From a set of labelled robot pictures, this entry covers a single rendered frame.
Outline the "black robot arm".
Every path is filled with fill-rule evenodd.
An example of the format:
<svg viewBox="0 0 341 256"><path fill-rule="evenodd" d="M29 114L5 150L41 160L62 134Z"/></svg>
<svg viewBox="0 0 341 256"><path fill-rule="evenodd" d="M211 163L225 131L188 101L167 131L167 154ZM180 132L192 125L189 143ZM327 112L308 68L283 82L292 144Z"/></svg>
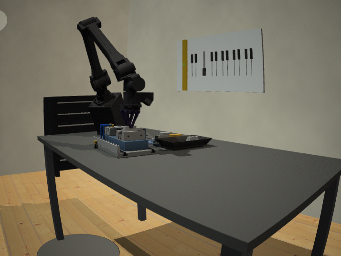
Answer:
<svg viewBox="0 0 341 256"><path fill-rule="evenodd" d="M133 104L144 103L145 105L150 106L154 100L154 93L137 92L142 91L145 88L144 79L136 73L134 64L115 49L107 37L101 32L100 28L101 21L97 17L91 17L80 21L77 25L77 29L83 37L91 66L92 75L90 76L90 83L93 90L96 92L96 98L93 100L94 103L101 106L115 98L115 94L107 89L107 86L111 84L111 80L107 70L102 70L100 66L95 47L96 43L109 61L117 81L124 80L123 91L133 92Z"/></svg>

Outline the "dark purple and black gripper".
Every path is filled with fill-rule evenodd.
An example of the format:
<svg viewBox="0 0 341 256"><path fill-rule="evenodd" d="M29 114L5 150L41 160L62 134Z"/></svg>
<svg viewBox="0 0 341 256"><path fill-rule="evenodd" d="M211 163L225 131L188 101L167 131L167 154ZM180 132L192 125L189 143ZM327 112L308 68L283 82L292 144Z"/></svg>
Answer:
<svg viewBox="0 0 341 256"><path fill-rule="evenodd" d="M120 107L120 113L125 121L126 126L129 125L129 127L132 128L140 113L140 108L142 107L142 104L133 104L133 92L131 91L123 92L123 104L119 104L118 107Z"/></svg>

